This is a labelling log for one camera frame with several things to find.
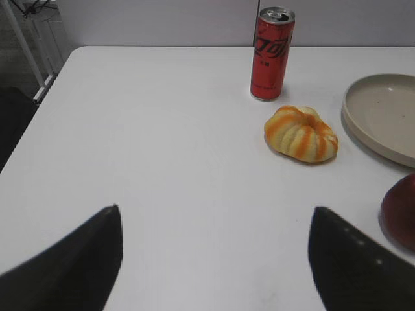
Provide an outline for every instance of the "orange striped object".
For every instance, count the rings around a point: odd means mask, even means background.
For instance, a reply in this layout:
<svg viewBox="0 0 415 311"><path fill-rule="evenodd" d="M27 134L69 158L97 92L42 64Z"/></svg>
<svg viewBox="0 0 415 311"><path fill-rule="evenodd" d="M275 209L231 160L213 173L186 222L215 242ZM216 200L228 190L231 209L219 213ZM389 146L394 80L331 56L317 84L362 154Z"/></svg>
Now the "orange striped object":
<svg viewBox="0 0 415 311"><path fill-rule="evenodd" d="M319 163L337 154L337 136L310 107L280 107L264 131L274 150L303 162Z"/></svg>

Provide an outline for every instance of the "plate rim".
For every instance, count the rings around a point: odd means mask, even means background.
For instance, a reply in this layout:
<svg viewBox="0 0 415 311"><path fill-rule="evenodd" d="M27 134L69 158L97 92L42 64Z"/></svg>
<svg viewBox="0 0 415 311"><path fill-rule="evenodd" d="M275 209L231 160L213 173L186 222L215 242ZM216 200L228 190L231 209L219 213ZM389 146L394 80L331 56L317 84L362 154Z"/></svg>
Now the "plate rim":
<svg viewBox="0 0 415 311"><path fill-rule="evenodd" d="M354 134L354 136L358 138L358 140L361 143L363 143L368 148L372 149L374 152L380 154L381 156L389 160L392 160L393 162L415 168L415 157L412 157L408 154L403 154L402 152L394 150L391 147L385 146L383 143L378 141L375 137L373 137L372 135L370 135L369 133L367 133L365 130L362 129L360 124L356 122L356 120L352 117L348 109L346 98L349 95L351 88L361 83L363 80L366 80L369 78L375 78L377 76L402 76L406 78L411 78L415 81L415 76L407 75L403 73L378 73L374 75L364 76L354 81L352 84L348 86L348 88L346 89L343 95L342 115L344 117L344 120L346 121L345 122L346 126Z"/></svg>

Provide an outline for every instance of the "red apple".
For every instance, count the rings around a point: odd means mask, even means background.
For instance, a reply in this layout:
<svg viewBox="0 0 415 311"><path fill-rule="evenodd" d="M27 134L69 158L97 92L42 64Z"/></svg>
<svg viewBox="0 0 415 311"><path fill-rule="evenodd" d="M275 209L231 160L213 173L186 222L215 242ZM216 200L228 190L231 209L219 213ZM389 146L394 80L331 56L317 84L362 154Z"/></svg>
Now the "red apple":
<svg viewBox="0 0 415 311"><path fill-rule="evenodd" d="M382 221L393 239L415 251L415 173L399 180L386 193Z"/></svg>

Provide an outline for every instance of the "coca-cola can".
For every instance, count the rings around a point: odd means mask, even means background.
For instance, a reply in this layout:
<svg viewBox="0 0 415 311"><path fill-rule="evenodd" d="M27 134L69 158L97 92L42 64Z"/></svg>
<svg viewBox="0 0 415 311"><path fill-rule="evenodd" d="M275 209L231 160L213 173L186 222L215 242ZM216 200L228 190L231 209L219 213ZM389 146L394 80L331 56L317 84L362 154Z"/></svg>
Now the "coca-cola can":
<svg viewBox="0 0 415 311"><path fill-rule="evenodd" d="M281 94L295 14L286 8L260 11L255 33L251 94L260 100L273 100Z"/></svg>

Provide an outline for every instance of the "ceramic plate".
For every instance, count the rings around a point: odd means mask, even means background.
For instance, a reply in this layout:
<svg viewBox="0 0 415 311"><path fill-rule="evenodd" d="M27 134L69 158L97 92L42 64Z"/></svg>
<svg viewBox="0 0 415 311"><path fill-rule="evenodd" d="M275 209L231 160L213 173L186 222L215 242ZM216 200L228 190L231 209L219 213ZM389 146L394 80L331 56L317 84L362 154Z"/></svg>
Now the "ceramic plate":
<svg viewBox="0 0 415 311"><path fill-rule="evenodd" d="M356 81L344 95L342 114L366 146L415 167L415 76L384 74Z"/></svg>

